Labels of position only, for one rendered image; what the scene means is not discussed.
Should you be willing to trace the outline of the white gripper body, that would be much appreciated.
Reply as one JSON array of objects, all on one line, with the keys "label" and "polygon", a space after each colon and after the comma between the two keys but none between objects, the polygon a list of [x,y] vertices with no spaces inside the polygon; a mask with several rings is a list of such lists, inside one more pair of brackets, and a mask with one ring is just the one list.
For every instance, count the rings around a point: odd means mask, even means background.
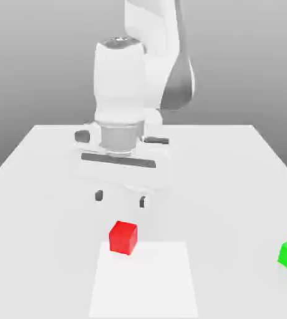
[{"label": "white gripper body", "polygon": [[76,148],[69,159],[75,174],[94,181],[120,184],[142,192],[170,187],[168,148],[136,148],[128,156]]}]

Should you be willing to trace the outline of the small red cube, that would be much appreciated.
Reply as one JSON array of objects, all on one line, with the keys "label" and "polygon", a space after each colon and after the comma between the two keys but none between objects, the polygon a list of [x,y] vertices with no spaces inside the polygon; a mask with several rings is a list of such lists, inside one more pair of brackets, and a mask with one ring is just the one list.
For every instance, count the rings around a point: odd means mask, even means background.
[{"label": "small red cube", "polygon": [[136,224],[117,221],[109,232],[110,251],[130,255],[138,240]]}]

